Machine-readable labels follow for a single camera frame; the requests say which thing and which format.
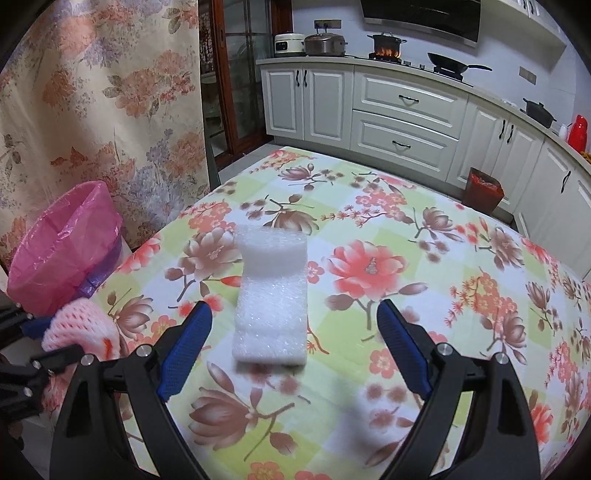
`metal screw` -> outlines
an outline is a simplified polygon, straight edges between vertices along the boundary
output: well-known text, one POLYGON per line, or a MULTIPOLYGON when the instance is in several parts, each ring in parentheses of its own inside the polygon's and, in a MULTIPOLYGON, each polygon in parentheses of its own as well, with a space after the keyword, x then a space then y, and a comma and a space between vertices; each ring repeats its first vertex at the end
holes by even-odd
POLYGON ((495 360, 499 362, 501 365, 505 365, 509 363, 509 357, 506 353, 499 352, 495 355, 495 360))
POLYGON ((453 347, 449 343, 440 343, 437 345, 437 351, 443 356, 449 356, 453 353, 453 347))
POLYGON ((87 353, 85 356, 82 357, 82 359, 80 360, 80 363, 82 365, 84 365, 85 367, 88 367, 94 361, 95 361, 95 356, 91 355, 90 353, 87 353))
POLYGON ((148 356, 152 353, 152 347, 149 345, 140 345, 135 351, 137 356, 148 356))

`kitchen cabinet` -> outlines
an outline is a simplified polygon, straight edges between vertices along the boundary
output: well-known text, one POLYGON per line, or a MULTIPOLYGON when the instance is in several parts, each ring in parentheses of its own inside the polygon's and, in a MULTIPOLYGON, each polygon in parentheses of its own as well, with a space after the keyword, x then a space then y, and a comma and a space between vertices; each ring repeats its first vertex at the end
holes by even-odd
POLYGON ((267 133, 349 148, 353 66, 261 66, 267 133))
POLYGON ((261 81, 267 133, 303 140, 304 84, 301 64, 262 66, 261 81))
POLYGON ((586 172, 570 168, 539 244, 583 278, 591 269, 591 181, 586 172))
POLYGON ((471 96, 462 134, 447 176, 447 182, 464 189, 470 168, 492 174, 505 133, 510 127, 507 111, 471 96))
POLYGON ((490 14, 519 28, 549 48, 566 48, 557 23, 535 0, 482 0, 482 14, 490 14))
POLYGON ((503 187, 501 208, 512 213, 533 171, 544 135, 506 110, 470 96, 447 182, 465 188, 470 168, 503 187))
POLYGON ((416 75, 377 67, 355 68, 353 108, 460 137, 468 95, 416 75))
POLYGON ((304 68, 304 140, 349 148, 353 110, 353 66, 304 68))
POLYGON ((500 207, 513 213, 540 156, 544 135, 514 115, 509 116, 492 176, 503 187, 500 207))
POLYGON ((445 180, 456 146, 455 138, 428 128, 353 110, 352 151, 445 180))
MULTIPOLYGON (((573 160, 562 153, 551 141, 546 141, 531 179, 525 188, 514 217, 517 229, 537 244, 547 244, 548 230, 552 228, 553 216, 557 211, 563 181, 570 180, 574 170, 573 160)), ((550 246, 550 253, 555 247, 550 246)))

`trash can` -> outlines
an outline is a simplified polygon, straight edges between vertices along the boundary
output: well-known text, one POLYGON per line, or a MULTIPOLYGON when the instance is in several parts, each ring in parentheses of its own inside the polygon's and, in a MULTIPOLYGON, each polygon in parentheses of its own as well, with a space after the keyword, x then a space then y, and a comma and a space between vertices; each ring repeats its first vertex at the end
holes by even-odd
POLYGON ((463 205, 491 215, 504 196, 505 192, 497 179, 476 168, 470 169, 462 199, 463 205))
POLYGON ((58 198, 27 232, 8 273, 7 294, 36 316, 90 297, 115 269, 121 215, 103 181, 81 183, 58 198))

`drawer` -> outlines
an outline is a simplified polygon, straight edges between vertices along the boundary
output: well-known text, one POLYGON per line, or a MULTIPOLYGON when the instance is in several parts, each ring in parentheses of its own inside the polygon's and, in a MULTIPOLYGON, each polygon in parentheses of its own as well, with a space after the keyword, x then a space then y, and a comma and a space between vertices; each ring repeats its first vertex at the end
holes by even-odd
POLYGON ((353 151, 445 180, 456 147, 455 138, 428 128, 374 113, 353 111, 353 151))
POLYGON ((468 94, 440 82, 383 69, 355 67, 353 108, 460 138, 468 94))

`blue gripper pad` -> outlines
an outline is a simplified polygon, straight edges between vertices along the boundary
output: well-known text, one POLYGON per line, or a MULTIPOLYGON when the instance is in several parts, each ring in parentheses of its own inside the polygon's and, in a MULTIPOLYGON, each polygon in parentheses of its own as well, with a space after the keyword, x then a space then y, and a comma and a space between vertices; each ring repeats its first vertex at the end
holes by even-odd
POLYGON ((377 314, 378 329, 400 369, 408 389, 426 401, 433 390, 429 383, 427 359, 408 333, 404 325, 406 320, 399 312, 397 313, 390 308, 387 302, 380 302, 377 314))
POLYGON ((206 303, 185 319, 183 334, 162 363, 161 381, 157 393, 166 402, 184 386, 197 356, 212 329, 212 311, 206 303))

